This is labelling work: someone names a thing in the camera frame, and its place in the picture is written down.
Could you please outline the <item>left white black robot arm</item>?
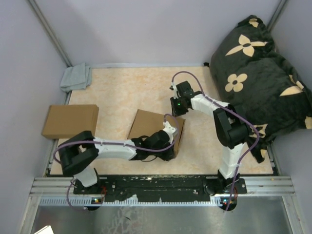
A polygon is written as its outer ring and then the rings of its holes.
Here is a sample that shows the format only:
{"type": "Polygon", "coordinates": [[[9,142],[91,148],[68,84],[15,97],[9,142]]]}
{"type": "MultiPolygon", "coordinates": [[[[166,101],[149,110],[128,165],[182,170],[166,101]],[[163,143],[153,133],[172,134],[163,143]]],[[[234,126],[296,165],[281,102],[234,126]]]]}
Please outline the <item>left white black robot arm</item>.
{"type": "Polygon", "coordinates": [[[90,164],[96,159],[124,159],[141,161],[149,156],[164,161],[174,158],[176,128],[168,127],[151,136],[141,136],[124,141],[104,140],[83,131],[57,148],[59,163],[64,176],[72,176],[94,194],[101,188],[98,174],[90,164]]]}

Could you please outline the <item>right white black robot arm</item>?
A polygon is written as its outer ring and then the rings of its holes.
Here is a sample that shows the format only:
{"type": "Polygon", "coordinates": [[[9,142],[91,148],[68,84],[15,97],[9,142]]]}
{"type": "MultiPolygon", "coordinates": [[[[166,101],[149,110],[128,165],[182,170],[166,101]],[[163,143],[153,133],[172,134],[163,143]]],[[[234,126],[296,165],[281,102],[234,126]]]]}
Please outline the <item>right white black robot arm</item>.
{"type": "Polygon", "coordinates": [[[251,132],[247,123],[234,114],[244,116],[239,105],[231,105],[215,100],[201,91],[194,91],[188,81],[171,84],[174,96],[170,98],[172,115],[175,117],[186,114],[189,110],[205,113],[214,119],[216,135],[223,146],[222,163],[218,173],[221,178],[217,181],[218,189],[228,193],[234,188],[235,170],[247,136],[251,132]]]}

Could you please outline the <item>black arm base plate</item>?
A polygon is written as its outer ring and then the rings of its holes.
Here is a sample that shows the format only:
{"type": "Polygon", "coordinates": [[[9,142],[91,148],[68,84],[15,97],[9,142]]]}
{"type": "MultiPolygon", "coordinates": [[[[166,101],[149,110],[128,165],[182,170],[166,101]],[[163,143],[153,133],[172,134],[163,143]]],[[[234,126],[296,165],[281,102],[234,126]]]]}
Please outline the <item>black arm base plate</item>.
{"type": "Polygon", "coordinates": [[[222,182],[215,175],[108,175],[85,188],[74,183],[75,195],[98,195],[106,202],[125,201],[136,196],[139,202],[210,201],[214,195],[228,195],[232,180],[222,182]]]}

